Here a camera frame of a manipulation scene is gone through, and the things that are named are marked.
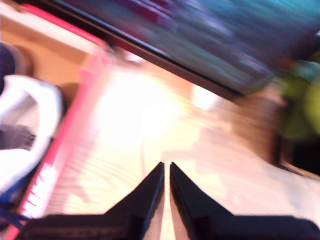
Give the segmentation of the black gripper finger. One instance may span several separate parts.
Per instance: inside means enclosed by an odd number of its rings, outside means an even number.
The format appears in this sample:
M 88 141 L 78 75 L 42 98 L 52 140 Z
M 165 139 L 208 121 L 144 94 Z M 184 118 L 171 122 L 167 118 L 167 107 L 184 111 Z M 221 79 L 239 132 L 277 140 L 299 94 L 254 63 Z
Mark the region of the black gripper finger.
M 169 170 L 170 190 L 191 240 L 218 240 L 217 224 L 234 217 L 203 192 L 174 162 Z
M 107 240 L 142 240 L 164 193 L 165 165 L 159 162 L 141 183 L 108 210 Z

